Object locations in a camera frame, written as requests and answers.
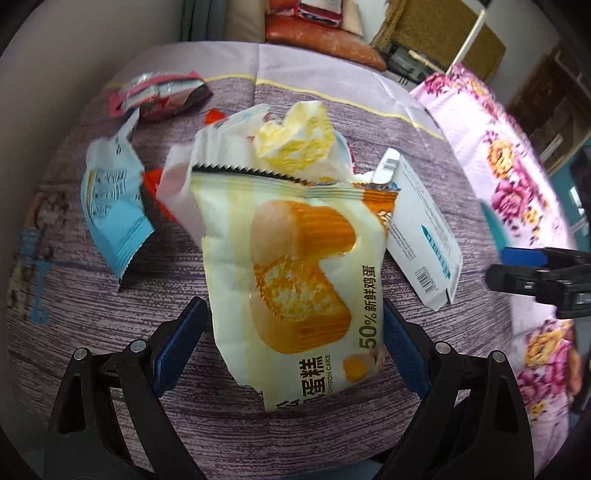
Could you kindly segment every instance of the purple wood-grain tablecloth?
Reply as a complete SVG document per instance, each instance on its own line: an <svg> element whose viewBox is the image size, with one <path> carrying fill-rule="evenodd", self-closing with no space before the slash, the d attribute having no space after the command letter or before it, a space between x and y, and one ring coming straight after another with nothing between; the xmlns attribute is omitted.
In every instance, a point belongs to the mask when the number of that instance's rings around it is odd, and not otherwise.
<svg viewBox="0 0 591 480"><path fill-rule="evenodd" d="M357 172L388 147L404 152L459 242L464 267L453 306L424 307L387 254L384 294L433 339L459 352L488 354L511 337L506 297L490 292L484 270L496 251L470 183L436 124L406 91L372 70L293 48L184 43L153 48L114 79L152 71L199 72L213 96L205 106L157 123L140 122L132 143L146 169L162 166L170 145L191 142L204 113L232 114L257 103L283 116L298 100L320 99L349 142ZM48 419L72 352L119 351L207 298L202 255L188 234L146 199L156 228L119 285L96 249L80 205L90 140L122 124L108 117L107 90L83 111L49 163L22 230L8 292L8 355L20 399ZM129 449L147 460L121 393L115 404ZM162 404L178 435L211 479L280 478L357 462L392 447L418 404L392 363L355 388L302 407L265 413L257 393L228 373L213 338L202 337L178 386Z"/></svg>

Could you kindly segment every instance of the red package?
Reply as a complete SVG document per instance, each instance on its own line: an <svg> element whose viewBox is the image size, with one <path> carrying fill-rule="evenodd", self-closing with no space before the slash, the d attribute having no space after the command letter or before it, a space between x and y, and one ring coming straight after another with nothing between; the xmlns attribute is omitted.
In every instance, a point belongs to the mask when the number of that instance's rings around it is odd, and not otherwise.
<svg viewBox="0 0 591 480"><path fill-rule="evenodd" d="M340 13L337 14L306 4L299 4L295 10L295 14L304 20L332 28L339 28L343 21L343 15Z"/></svg>
<svg viewBox="0 0 591 480"><path fill-rule="evenodd" d="M109 114L121 116L139 108L143 118L159 120L185 110L211 95L196 73L144 73L109 96Z"/></svg>
<svg viewBox="0 0 591 480"><path fill-rule="evenodd" d="M156 198L156 192L158 191L158 187L160 186L160 178L162 178L163 168L156 168L155 170L150 171L143 171L142 177L144 178L144 185L150 196L156 202L156 205L160 209L160 211L164 214L164 216L168 220L172 220L175 223L178 223L177 219L174 217L172 213L164 206L164 204Z"/></svg>

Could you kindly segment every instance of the snack package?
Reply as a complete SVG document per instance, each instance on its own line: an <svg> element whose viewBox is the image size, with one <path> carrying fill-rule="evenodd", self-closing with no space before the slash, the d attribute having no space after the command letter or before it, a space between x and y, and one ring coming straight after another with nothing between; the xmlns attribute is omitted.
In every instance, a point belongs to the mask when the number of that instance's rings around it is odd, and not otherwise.
<svg viewBox="0 0 591 480"><path fill-rule="evenodd" d="M256 132L256 167L312 181L352 182L353 165L343 143L346 147L322 102L297 102L282 122L267 122Z"/></svg>
<svg viewBox="0 0 591 480"><path fill-rule="evenodd" d="M322 102L297 102L282 122L271 107L256 105L202 128L191 164L272 171L311 181L352 182L346 140L335 131Z"/></svg>
<svg viewBox="0 0 591 480"><path fill-rule="evenodd" d="M343 22L341 0L306 0L295 9L297 17L327 27L339 28Z"/></svg>
<svg viewBox="0 0 591 480"><path fill-rule="evenodd" d="M227 117L228 116L224 112L218 110L217 108L211 108L207 111L205 117L203 118L203 125L211 125L219 122L220 120L224 120Z"/></svg>
<svg viewBox="0 0 591 480"><path fill-rule="evenodd" d="M347 142L330 125L322 103L296 103L282 124L268 122L270 110L271 107L263 103L226 118L214 115L217 120L197 132L193 145L176 144L170 148L156 198L166 205L197 245L201 245L203 222L190 192L194 166L273 170L312 181L356 181ZM303 133L306 129L311 132L308 137ZM257 140L261 130L264 133ZM322 140L323 131L328 131L328 144ZM264 160L257 158L255 142ZM309 148L315 143L319 148ZM310 163L304 157L302 163L306 166L297 168L295 162L301 157L299 149L316 155L317 161Z"/></svg>
<svg viewBox="0 0 591 480"><path fill-rule="evenodd" d="M156 206L159 208L160 212L168 219L172 220L175 223L178 223L178 220L174 217L172 213L164 206L164 204L156 198L156 192L158 192L158 187L160 186L160 179L162 178L163 168L155 168L154 170L144 171L142 172L142 178L144 179L144 187L150 194L150 196L154 199Z"/></svg>
<svg viewBox="0 0 591 480"><path fill-rule="evenodd" d="M397 192L195 172L217 347L265 409L376 373L384 359L381 264Z"/></svg>
<svg viewBox="0 0 591 480"><path fill-rule="evenodd" d="M159 120L185 110L211 95L196 73L144 73L109 97L109 113L121 116L139 108L142 118Z"/></svg>
<svg viewBox="0 0 591 480"><path fill-rule="evenodd" d="M293 15L300 0L270 0L268 15Z"/></svg>
<svg viewBox="0 0 591 480"><path fill-rule="evenodd" d="M90 143L80 186L92 239L118 281L154 231L139 193L144 165L128 139L138 118L136 110L115 136Z"/></svg>

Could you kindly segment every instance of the floral fabric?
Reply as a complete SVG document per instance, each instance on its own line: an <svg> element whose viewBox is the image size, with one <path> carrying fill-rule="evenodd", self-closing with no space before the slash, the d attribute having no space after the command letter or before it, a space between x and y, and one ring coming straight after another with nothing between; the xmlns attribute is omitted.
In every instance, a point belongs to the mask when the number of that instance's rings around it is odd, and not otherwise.
<svg viewBox="0 0 591 480"><path fill-rule="evenodd" d="M413 90L451 143L477 198L512 247L575 248L556 194L527 136L494 94L462 66ZM506 346L530 419L538 472L569 427L566 387L570 321L532 298L511 297L514 337Z"/></svg>

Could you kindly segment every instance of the metal screw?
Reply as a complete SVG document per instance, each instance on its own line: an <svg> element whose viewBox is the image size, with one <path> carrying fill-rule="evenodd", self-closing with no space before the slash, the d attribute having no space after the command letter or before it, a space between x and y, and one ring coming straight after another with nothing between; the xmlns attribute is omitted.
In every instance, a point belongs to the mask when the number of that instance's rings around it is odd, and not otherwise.
<svg viewBox="0 0 591 480"><path fill-rule="evenodd" d="M442 355L447 355L452 351L452 347L450 347L446 342L437 342L435 344L435 350L437 350Z"/></svg>
<svg viewBox="0 0 591 480"><path fill-rule="evenodd" d="M492 352L492 359L497 363L503 363L505 361L505 354L503 352Z"/></svg>
<svg viewBox="0 0 591 480"><path fill-rule="evenodd" d="M82 360L87 353L86 348L79 348L74 352L74 360Z"/></svg>
<svg viewBox="0 0 591 480"><path fill-rule="evenodd" d="M129 349L133 352L133 353L140 353L143 352L146 348L146 342L144 342L143 340L136 340L135 342L133 342L130 346Z"/></svg>

